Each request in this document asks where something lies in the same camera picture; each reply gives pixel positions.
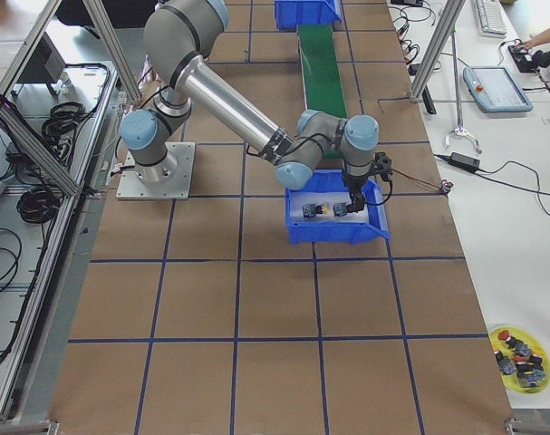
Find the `green conveyor belt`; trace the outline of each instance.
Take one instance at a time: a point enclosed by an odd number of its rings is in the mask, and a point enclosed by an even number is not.
[[[299,25],[299,47],[307,109],[347,117],[330,24]],[[339,157],[329,152],[325,157]]]

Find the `white mounting plate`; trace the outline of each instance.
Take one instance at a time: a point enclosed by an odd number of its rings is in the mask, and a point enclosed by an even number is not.
[[[168,152],[178,161],[178,167],[171,179],[162,184],[144,184],[133,170],[124,170],[118,186],[118,199],[188,199],[192,166],[194,165],[194,142],[166,142]],[[133,166],[134,159],[128,152],[125,166]]]

